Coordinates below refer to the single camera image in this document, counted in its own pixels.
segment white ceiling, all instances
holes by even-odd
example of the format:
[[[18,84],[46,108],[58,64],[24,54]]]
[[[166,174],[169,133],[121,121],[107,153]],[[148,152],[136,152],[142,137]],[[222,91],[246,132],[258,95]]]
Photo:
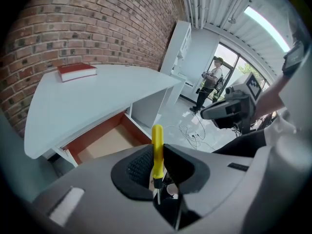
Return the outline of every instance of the white ceiling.
[[[274,80],[281,73],[285,53],[266,30],[243,12],[247,6],[255,9],[291,48],[287,6],[283,0],[184,0],[184,4],[187,19],[192,22],[193,18],[193,27],[213,30],[242,47],[256,60],[256,68],[267,79]],[[235,19],[234,24],[228,22],[230,18]]]

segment brick wall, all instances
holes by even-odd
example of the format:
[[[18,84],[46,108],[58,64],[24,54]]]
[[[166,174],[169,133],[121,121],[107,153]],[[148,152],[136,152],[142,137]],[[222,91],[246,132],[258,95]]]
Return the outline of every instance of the brick wall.
[[[159,70],[182,0],[30,0],[1,51],[0,102],[24,135],[35,89],[56,66],[120,63]]]

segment open drawer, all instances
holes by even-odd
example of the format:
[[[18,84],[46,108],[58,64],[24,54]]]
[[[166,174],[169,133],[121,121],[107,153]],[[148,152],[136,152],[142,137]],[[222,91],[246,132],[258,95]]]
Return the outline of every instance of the open drawer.
[[[127,113],[121,112],[68,143],[66,149],[79,165],[144,144],[151,144],[150,136]]]

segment red book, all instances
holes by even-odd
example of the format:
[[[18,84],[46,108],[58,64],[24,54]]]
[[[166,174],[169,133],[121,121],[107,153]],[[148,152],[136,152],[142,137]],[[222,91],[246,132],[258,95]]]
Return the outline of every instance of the red book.
[[[97,74],[97,68],[80,62],[59,66],[58,73],[62,79],[62,82],[65,82],[81,77],[95,76]]]

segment yellow tool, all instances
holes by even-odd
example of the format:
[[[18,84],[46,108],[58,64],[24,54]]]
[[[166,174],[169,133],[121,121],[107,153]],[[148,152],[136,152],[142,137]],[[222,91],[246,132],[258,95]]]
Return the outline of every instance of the yellow tool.
[[[157,189],[157,201],[160,205],[160,193],[162,188],[162,178],[164,177],[163,162],[164,162],[164,130],[161,125],[154,125],[152,128],[152,144],[154,145],[154,167],[153,179],[154,187]]]

